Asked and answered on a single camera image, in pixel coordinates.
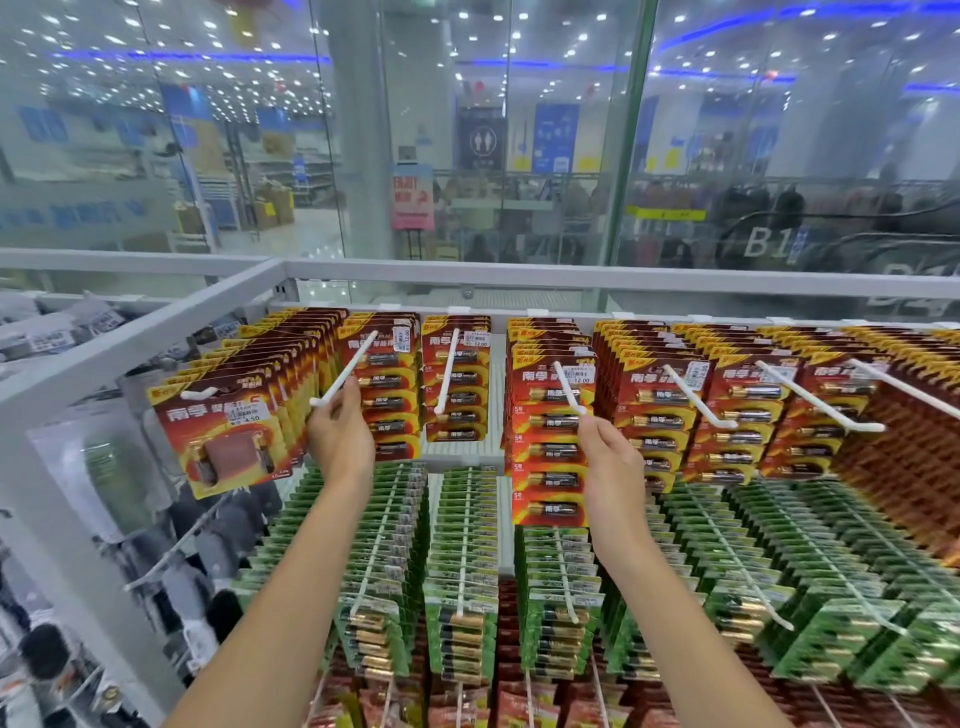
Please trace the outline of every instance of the poster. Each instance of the poster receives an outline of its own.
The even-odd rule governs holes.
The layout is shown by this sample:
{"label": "poster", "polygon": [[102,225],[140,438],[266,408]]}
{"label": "poster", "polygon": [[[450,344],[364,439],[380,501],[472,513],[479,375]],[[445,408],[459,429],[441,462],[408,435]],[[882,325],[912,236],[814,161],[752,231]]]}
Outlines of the poster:
{"label": "poster", "polygon": [[568,174],[573,170],[577,139],[577,104],[537,104],[534,118],[534,174]]}
{"label": "poster", "polygon": [[429,164],[394,165],[394,230],[432,231],[433,167]]}
{"label": "poster", "polygon": [[507,120],[500,107],[460,109],[457,118],[460,169],[503,170]]}

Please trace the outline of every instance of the display rack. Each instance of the display rack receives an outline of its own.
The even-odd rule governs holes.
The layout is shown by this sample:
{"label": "display rack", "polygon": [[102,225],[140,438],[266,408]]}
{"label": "display rack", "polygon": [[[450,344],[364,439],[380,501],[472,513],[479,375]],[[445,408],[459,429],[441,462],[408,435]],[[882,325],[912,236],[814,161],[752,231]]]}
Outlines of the display rack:
{"label": "display rack", "polygon": [[[64,407],[163,351],[171,341],[191,334],[210,321],[244,307],[251,318],[296,301],[298,279],[359,280],[443,285],[516,286],[542,289],[597,288],[618,291],[753,293],[796,296],[960,300],[960,283],[952,278],[842,274],[793,274],[753,271],[603,268],[589,266],[524,266],[441,262],[309,260],[242,255],[163,255],[36,251],[0,251],[0,268],[38,271],[72,270],[205,276],[210,283],[181,300],[118,297],[139,306],[141,318],[73,350],[38,361],[36,367],[0,382],[0,461],[6,477],[0,482],[0,540],[7,544],[58,614],[79,635],[92,654],[114,676],[122,693],[150,724],[158,726],[172,711],[183,688],[165,658],[156,632],[111,562],[101,557],[90,533],[70,507],[27,431],[57,417]],[[51,304],[67,305],[61,294],[41,294]],[[404,303],[347,304],[352,310],[414,310],[445,314],[463,306]],[[583,330],[596,321],[652,318],[669,322],[730,324],[796,324],[855,326],[869,322],[820,322],[771,318],[713,318],[707,315],[644,316],[642,312],[562,312],[544,309],[470,309],[492,318],[492,332],[504,334],[512,316],[565,316]],[[917,329],[960,328],[960,324],[890,324]],[[431,472],[452,465],[502,466],[503,336],[493,344],[491,431],[481,443],[440,444],[424,448],[422,461]],[[509,480],[500,481],[500,510],[509,522]],[[501,567],[513,562],[510,529],[501,529]]]}

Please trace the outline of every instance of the pink poster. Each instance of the pink poster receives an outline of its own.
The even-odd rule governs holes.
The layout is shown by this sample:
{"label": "pink poster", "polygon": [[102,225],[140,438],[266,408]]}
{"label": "pink poster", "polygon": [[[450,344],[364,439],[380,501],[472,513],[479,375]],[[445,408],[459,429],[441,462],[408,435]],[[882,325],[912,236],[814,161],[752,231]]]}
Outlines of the pink poster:
{"label": "pink poster", "polygon": [[433,167],[429,164],[394,165],[394,230],[432,231]]}

